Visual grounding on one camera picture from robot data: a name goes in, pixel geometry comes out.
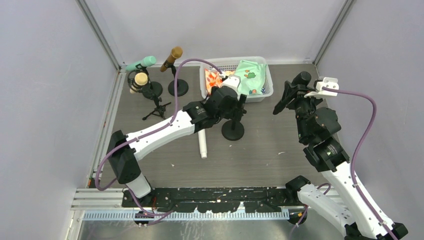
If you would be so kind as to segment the white plastic basket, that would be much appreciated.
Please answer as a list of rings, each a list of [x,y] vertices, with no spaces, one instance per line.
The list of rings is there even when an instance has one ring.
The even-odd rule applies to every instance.
[[[217,66],[222,72],[224,72],[226,75],[235,74],[235,70],[240,62],[240,60],[247,60],[252,62],[257,62],[261,64],[267,64],[266,60],[261,56],[244,56],[244,57],[226,57],[226,58],[212,58],[208,59],[207,61]],[[205,69],[208,69],[211,72],[217,72],[217,70],[204,63],[200,63],[200,69],[199,69],[199,82],[200,82],[200,91],[203,98],[207,96],[207,90],[206,90],[206,84],[205,84]],[[273,82],[271,73],[269,70],[269,67],[267,65],[266,67],[266,77],[265,77],[265,83],[262,88],[262,95],[247,95],[246,102],[247,103],[254,103],[254,102],[261,102],[266,97],[270,97],[273,92]]]

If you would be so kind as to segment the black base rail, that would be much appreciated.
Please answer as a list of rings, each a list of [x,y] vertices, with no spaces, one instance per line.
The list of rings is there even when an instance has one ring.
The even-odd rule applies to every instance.
[[[265,187],[157,187],[138,200],[143,208],[166,213],[276,213],[282,207],[302,206],[290,190]]]

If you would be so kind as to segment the white microphone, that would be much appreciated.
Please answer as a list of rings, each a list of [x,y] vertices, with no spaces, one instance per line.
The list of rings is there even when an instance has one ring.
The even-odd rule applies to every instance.
[[[208,150],[206,141],[206,131],[204,129],[198,132],[198,143],[200,156],[202,159],[206,159],[208,157]]]

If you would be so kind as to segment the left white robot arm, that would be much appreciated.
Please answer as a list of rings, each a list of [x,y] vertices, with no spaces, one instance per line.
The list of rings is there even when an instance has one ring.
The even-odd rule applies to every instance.
[[[116,180],[138,199],[145,197],[152,188],[141,172],[140,160],[171,141],[211,128],[219,120],[240,121],[246,113],[246,100],[245,94],[238,95],[228,86],[215,87],[207,100],[192,101],[171,118],[137,132],[114,132],[105,158]]]

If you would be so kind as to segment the black tripod shock-mount stand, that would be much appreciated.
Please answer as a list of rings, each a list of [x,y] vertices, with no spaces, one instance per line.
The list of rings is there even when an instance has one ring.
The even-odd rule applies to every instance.
[[[161,94],[163,87],[159,82],[151,81],[147,70],[131,70],[127,76],[127,84],[131,94],[142,94],[146,99],[153,101],[155,108],[142,118],[157,116],[165,120],[166,107],[171,102],[162,104]]]

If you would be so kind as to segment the black microphone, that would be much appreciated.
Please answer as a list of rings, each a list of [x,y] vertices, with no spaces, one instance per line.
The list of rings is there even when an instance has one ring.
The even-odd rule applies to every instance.
[[[308,86],[311,80],[312,80],[312,76],[309,72],[301,71],[298,75],[294,77],[291,83],[293,85]]]

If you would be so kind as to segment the gold brown microphone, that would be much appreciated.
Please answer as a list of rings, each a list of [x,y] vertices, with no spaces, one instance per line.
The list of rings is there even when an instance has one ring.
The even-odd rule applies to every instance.
[[[165,72],[168,68],[171,68],[175,61],[178,60],[183,55],[183,49],[180,46],[173,47],[170,55],[164,61],[160,67],[160,72]]]

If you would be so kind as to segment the green patterned cloth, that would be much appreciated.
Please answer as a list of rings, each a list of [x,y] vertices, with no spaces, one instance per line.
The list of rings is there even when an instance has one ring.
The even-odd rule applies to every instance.
[[[262,95],[266,80],[266,67],[265,63],[240,60],[234,72],[240,78],[237,92],[247,96]]]

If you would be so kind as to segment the black round-base mic stand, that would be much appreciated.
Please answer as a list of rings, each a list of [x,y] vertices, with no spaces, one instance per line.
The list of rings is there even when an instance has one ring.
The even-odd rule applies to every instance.
[[[189,85],[185,80],[180,79],[180,78],[178,78],[178,79],[175,78],[176,73],[177,73],[177,69],[173,64],[170,65],[170,69],[171,69],[171,72],[173,74],[174,79],[168,85],[168,88],[167,88],[168,92],[172,96],[181,97],[188,92]]]

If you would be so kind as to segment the green microphone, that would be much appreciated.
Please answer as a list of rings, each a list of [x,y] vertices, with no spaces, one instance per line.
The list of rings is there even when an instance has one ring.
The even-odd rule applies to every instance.
[[[146,56],[142,60],[136,61],[126,66],[125,70],[128,72],[135,70],[142,70],[143,68],[148,68],[157,63],[155,56]]]

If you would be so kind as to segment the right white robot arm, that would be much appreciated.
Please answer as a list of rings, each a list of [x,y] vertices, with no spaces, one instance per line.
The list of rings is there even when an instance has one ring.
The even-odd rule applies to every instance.
[[[284,109],[295,112],[306,159],[334,187],[344,206],[320,192],[304,176],[289,181],[286,188],[296,200],[315,209],[337,228],[346,240],[400,240],[408,234],[406,226],[394,222],[373,200],[355,172],[355,159],[334,138],[341,130],[337,113],[319,107],[324,97],[338,93],[336,83],[319,80],[311,88],[307,81],[286,81],[273,113]]]

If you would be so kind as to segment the orange patterned cloth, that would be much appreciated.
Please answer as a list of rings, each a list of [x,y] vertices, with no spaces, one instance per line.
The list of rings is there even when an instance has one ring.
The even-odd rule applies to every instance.
[[[219,72],[209,71],[204,69],[205,73],[205,87],[206,87],[206,96],[209,97],[212,93],[213,87],[221,88],[223,86],[223,80],[220,77]]]

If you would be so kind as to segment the cream yellow microphone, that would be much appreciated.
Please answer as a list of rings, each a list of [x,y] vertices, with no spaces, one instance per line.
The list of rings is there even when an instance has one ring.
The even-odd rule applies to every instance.
[[[137,73],[133,78],[128,79],[129,92],[131,94],[141,93],[148,81],[149,77],[145,72]]]

